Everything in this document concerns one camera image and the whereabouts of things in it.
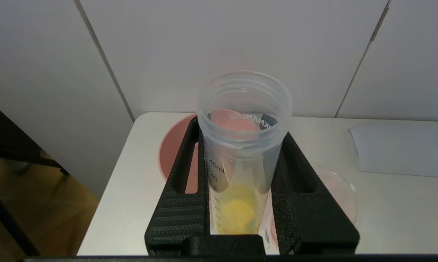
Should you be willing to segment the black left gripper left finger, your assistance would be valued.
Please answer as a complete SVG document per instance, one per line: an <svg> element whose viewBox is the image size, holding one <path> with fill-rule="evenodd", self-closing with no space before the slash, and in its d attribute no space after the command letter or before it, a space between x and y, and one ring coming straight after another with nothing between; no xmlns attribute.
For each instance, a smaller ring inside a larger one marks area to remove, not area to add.
<svg viewBox="0 0 438 262"><path fill-rule="evenodd" d="M197 150L197 191L186 193L189 172ZM189 122L171 172L145 232L150 256L179 256L191 237L210 234L209 181L204 143L198 118Z"/></svg>

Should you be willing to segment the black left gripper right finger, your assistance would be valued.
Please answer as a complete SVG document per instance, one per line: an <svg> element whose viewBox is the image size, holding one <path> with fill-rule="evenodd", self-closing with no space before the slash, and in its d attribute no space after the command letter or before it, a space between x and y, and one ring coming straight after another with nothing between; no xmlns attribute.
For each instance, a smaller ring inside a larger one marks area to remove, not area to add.
<svg viewBox="0 0 438 262"><path fill-rule="evenodd" d="M360 234L290 133L271 185L280 255L354 254Z"/></svg>

